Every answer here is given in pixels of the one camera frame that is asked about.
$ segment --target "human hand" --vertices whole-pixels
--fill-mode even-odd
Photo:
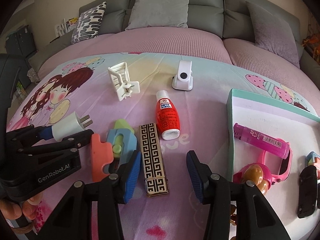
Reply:
[[[22,204],[22,209],[18,204],[15,204],[9,200],[0,200],[0,210],[5,219],[15,220],[21,217],[22,213],[25,217],[33,220],[36,218],[36,206],[40,203],[43,196],[43,192],[29,198]]]

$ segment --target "white clip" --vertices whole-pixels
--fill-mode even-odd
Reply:
[[[139,82],[130,81],[128,65],[126,62],[109,67],[108,72],[119,101],[131,97],[131,94],[140,93]]]
[[[192,61],[180,60],[178,74],[173,77],[172,87],[178,90],[190,91],[193,87],[193,77],[191,76]]]

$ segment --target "black and gold box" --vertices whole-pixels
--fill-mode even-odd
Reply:
[[[139,130],[146,192],[149,196],[167,194],[168,185],[156,124],[141,125]]]

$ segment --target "patterned pillow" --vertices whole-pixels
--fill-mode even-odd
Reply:
[[[73,30],[71,44],[98,36],[106,7],[107,2],[103,2],[80,15],[77,27]]]

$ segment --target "red squeeze bottle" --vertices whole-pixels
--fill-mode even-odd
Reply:
[[[172,140],[180,135],[180,120],[177,109],[170,100],[168,92],[160,90],[156,94],[156,124],[164,140]]]

